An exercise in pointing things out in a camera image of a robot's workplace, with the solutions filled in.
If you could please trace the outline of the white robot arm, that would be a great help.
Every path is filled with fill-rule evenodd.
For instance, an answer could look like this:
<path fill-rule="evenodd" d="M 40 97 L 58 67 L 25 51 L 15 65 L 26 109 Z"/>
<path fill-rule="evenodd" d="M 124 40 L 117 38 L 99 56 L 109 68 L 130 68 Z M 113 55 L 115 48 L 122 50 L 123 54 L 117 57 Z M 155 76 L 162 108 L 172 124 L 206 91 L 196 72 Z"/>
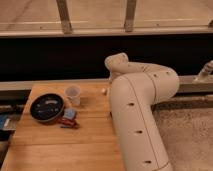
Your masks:
<path fill-rule="evenodd" d="M 177 73 L 166 66 L 131 62 L 124 53 L 105 59 L 109 104 L 126 171 L 173 171 L 151 106 L 173 97 Z"/>

